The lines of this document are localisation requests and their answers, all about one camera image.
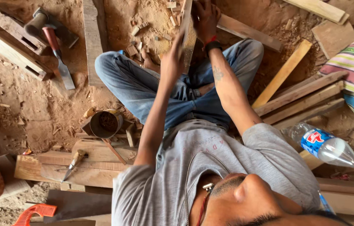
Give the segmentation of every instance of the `sandy ground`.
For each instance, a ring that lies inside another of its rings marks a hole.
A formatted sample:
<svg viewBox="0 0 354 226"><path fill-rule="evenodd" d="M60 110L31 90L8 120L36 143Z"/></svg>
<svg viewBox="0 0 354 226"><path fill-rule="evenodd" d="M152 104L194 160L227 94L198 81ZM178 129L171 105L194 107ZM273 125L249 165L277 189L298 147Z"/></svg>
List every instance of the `sandy ground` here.
<svg viewBox="0 0 354 226"><path fill-rule="evenodd" d="M281 54L265 50L264 59L249 90L249 99L254 101L265 86L275 76L280 67L295 50L302 39L313 46L291 73L282 88L293 85L315 74L320 66L315 62L325 59L312 35L311 28L322 19L281 0L215 0L222 13L279 39L284 44ZM52 56L34 57L54 70L55 76L49 81L39 82L17 69L14 64L0 55L0 155L21 154L27 149L32 153L51 150L54 145L63 146L62 151L70 151L77 140L75 133L81 132L79 125L84 121L83 114L90 107L95 110L117 107L117 99L106 87L88 86L86 50L81 0L0 0L0 4L23 21L29 21L36 8L42 6L59 21L79 36L72 49L62 49L63 61L68 65L75 90L65 90L56 69L57 62ZM107 18L108 42L110 50L126 49L130 41L148 45L155 62L160 63L158 54L167 51L170 42L161 38L167 33L174 36L174 28L169 17L171 11L165 8L166 0L108 0L104 7ZM285 30L289 19L294 19L291 30ZM130 33L133 22L147 21L149 27L140 31L136 37ZM224 48L240 41L240 38L218 30L218 39ZM31 51L18 45L30 55ZM194 53L194 60L203 57L201 46ZM346 137L354 130L354 114L348 107L335 110L315 122L322 129L345 138L354 148L354 140ZM11 225L23 209L25 201L43 202L49 189L56 184L38 183L31 190L0 201L0 225Z"/></svg>

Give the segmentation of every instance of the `bare foot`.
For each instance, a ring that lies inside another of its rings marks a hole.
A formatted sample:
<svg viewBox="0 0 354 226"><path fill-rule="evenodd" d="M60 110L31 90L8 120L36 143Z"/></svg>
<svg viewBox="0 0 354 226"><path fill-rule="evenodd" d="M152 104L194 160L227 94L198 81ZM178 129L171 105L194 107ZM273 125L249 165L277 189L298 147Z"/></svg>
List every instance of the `bare foot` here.
<svg viewBox="0 0 354 226"><path fill-rule="evenodd" d="M211 84L208 84L208 85L204 85L202 87L200 87L198 90L201 94L201 96L205 95L207 92L209 92L211 89L213 89L213 87L215 86L215 83L211 83Z"/></svg>
<svg viewBox="0 0 354 226"><path fill-rule="evenodd" d="M160 67L153 63L149 54L146 53L145 48L142 48L141 54L142 54L142 58L144 59L144 68L150 69L160 74Z"/></svg>

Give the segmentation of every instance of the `man's left arm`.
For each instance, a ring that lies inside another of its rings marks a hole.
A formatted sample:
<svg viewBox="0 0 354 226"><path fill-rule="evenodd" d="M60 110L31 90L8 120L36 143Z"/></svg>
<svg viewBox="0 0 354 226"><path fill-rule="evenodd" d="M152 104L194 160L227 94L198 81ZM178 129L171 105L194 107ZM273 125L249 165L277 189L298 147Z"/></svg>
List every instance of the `man's left arm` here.
<svg viewBox="0 0 354 226"><path fill-rule="evenodd" d="M158 91L142 130L134 166L150 165L153 168L156 167L156 153L163 139L164 121L170 94L183 71L183 59L179 59L178 54L182 38L182 34L179 34L171 50L162 57Z"/></svg>

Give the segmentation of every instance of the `blue fabric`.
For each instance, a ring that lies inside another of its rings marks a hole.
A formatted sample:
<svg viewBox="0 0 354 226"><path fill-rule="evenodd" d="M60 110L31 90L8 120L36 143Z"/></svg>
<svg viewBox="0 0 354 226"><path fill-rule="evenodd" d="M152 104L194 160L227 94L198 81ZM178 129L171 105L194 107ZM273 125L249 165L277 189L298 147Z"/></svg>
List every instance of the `blue fabric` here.
<svg viewBox="0 0 354 226"><path fill-rule="evenodd" d="M260 42L245 39L223 54L247 92L263 57ZM153 105L160 75L142 68L118 52L106 52L95 61L96 73L124 106L145 124ZM209 59L192 65L182 74L171 93L164 130L190 119L204 119L228 129L231 121L223 110L216 89L200 96L198 88L214 82Z"/></svg>

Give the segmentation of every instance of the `bottle label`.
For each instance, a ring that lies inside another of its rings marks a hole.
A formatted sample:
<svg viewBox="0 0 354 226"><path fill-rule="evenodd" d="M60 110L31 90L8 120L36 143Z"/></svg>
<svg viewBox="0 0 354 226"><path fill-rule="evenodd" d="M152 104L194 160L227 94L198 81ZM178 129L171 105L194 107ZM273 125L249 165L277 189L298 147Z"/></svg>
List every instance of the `bottle label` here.
<svg viewBox="0 0 354 226"><path fill-rule="evenodd" d="M319 148L325 141L332 138L335 138L335 136L321 129L313 129L304 134L301 139L301 147L313 154L315 157L318 157Z"/></svg>

